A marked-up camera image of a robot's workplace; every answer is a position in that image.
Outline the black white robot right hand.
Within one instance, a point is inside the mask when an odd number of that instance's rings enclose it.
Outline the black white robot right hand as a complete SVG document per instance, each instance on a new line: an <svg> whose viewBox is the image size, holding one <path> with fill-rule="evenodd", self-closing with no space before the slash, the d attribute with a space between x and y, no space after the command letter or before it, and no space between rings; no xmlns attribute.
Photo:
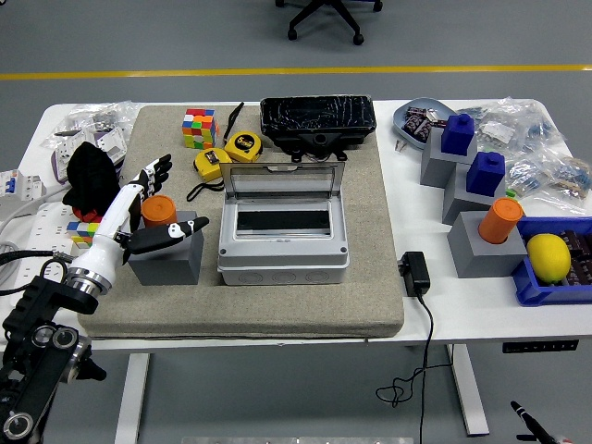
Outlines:
<svg viewBox="0 0 592 444"><path fill-rule="evenodd" d="M523 443L542 444L574 444L574 442L561 435L551 435L526 409L516 401L510 405L516 414L522 419L529 434L518 434L516 439Z"/></svg>

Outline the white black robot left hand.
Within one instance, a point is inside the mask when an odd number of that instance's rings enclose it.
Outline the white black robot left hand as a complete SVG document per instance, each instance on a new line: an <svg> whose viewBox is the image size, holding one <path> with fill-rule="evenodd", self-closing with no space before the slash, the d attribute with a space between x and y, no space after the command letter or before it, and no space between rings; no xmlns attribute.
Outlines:
<svg viewBox="0 0 592 444"><path fill-rule="evenodd" d="M93 237L91 248L74 259L65 277L72 288L107 293L116 270L130 255L173 246L209 224L205 216L154 228L140 228L141 204L161 190L172 167L169 154L154 160L117 194Z"/></svg>

